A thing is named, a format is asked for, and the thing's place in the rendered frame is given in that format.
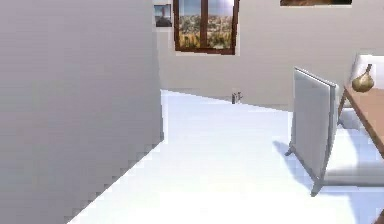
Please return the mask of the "dark framed wall picture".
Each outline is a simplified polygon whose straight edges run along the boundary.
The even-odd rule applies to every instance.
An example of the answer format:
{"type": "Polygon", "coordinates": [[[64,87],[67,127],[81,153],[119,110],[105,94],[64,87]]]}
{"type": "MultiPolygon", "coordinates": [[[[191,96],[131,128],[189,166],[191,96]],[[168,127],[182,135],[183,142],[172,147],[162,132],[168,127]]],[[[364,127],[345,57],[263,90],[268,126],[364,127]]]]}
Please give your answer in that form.
{"type": "Polygon", "coordinates": [[[280,0],[280,6],[351,5],[353,0],[280,0]]]}

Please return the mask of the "brown framed window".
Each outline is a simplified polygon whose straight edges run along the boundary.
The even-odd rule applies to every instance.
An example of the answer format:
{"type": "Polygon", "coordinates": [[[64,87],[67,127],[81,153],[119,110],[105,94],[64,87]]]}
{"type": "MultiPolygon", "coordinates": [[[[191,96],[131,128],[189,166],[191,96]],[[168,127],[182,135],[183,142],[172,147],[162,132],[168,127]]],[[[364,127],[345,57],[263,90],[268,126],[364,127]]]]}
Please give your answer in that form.
{"type": "Polygon", "coordinates": [[[234,55],[240,0],[173,0],[179,52],[234,55]]]}

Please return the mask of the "small framed wall picture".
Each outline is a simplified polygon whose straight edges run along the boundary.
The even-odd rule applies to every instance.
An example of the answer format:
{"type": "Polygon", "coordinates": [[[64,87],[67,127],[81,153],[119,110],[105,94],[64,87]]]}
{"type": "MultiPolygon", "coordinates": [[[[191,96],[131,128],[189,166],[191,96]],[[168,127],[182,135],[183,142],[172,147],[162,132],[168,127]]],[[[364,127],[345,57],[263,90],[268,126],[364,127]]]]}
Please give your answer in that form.
{"type": "Polygon", "coordinates": [[[154,6],[155,25],[157,27],[171,27],[171,5],[162,4],[154,6]]]}

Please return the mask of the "white chair with grey legs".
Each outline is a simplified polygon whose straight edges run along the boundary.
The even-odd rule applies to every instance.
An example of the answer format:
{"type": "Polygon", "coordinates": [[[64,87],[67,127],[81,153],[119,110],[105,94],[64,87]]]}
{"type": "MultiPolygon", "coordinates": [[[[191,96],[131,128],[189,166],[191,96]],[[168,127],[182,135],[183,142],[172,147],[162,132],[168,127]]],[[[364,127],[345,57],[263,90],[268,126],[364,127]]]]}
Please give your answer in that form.
{"type": "Polygon", "coordinates": [[[287,155],[295,155],[313,181],[324,186],[384,187],[384,160],[366,134],[338,126],[339,86],[296,67],[294,111],[287,155]]]}

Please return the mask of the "brown wooden table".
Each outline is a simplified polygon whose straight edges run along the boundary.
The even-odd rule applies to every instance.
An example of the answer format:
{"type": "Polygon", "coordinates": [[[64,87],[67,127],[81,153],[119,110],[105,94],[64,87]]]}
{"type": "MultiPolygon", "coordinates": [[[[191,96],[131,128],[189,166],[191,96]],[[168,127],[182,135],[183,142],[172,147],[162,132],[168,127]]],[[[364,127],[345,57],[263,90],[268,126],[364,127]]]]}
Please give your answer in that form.
{"type": "Polygon", "coordinates": [[[372,88],[362,93],[355,91],[351,85],[345,85],[338,106],[338,115],[341,115],[346,100],[349,101],[384,160],[384,89],[372,88]]]}

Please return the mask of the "golden round vase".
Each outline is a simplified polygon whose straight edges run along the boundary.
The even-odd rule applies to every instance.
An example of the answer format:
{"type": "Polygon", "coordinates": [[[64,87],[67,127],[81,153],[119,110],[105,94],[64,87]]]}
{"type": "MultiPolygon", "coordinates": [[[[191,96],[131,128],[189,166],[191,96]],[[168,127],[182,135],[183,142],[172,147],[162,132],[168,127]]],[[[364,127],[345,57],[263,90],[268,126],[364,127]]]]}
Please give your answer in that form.
{"type": "Polygon", "coordinates": [[[368,92],[374,86],[374,80],[370,75],[372,65],[368,64],[365,72],[352,80],[352,89],[356,92],[368,92]]]}

